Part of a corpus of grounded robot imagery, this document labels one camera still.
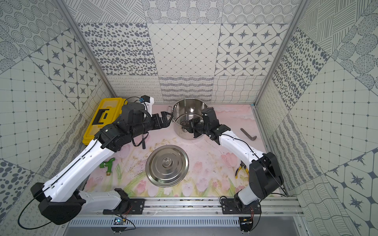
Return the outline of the stainless steel pot lid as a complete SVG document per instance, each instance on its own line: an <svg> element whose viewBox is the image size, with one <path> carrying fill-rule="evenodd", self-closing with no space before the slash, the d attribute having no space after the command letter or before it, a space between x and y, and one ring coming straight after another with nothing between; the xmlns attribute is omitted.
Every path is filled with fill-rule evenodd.
<svg viewBox="0 0 378 236"><path fill-rule="evenodd" d="M146 162L148 180L158 187L172 187L181 182L189 171L189 157L175 145L155 149Z"/></svg>

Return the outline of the steel ladle spoon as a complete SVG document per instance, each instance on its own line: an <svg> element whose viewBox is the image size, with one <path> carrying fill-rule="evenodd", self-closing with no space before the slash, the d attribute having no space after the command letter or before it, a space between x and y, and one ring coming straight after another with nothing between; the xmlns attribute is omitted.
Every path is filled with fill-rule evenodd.
<svg viewBox="0 0 378 236"><path fill-rule="evenodd" d="M180 126L181 126L181 129L184 132L194 133L194 130L195 130L195 119L182 120L180 122Z"/></svg>

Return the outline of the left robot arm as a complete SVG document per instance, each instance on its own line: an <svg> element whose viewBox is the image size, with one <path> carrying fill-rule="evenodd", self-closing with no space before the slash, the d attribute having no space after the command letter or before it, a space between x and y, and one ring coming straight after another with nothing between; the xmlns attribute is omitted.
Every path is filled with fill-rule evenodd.
<svg viewBox="0 0 378 236"><path fill-rule="evenodd" d="M124 105L120 116L101 128L88 146L61 172L47 182L31 187L34 199L39 202L41 215L56 225L62 225L84 212L127 213L132 204L121 188L91 194L79 191L78 187L122 146L133 143L135 137L151 130L169 127L172 118L172 114L165 111L151 115L143 103Z"/></svg>

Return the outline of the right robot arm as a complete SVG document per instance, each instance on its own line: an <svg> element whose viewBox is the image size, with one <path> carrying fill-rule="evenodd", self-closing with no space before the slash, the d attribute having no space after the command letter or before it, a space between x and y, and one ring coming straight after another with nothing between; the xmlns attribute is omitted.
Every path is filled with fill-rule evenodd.
<svg viewBox="0 0 378 236"><path fill-rule="evenodd" d="M191 119L183 122L182 126L195 138L208 136L231 151L244 164L249 173L249 185L234 195L235 206L239 211L251 203L259 203L283 186L284 178L277 157L271 152L258 151L239 139L228 126L219 123L213 108L203 109L201 119Z"/></svg>

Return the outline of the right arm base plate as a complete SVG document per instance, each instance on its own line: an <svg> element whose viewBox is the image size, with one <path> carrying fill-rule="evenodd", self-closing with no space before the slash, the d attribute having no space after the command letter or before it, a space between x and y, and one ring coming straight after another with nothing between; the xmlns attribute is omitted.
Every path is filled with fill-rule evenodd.
<svg viewBox="0 0 378 236"><path fill-rule="evenodd" d="M234 198L225 196L219 199L223 214L261 214L261 205L259 201L253 201L248 205L242 204Z"/></svg>

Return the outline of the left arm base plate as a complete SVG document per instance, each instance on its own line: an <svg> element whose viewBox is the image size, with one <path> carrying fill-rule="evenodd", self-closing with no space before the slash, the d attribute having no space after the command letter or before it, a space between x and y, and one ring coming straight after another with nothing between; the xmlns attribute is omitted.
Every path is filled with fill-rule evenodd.
<svg viewBox="0 0 378 236"><path fill-rule="evenodd" d="M135 214L141 215L144 210L145 199L128 199L122 200L120 204L113 210L105 209L104 215L126 215Z"/></svg>

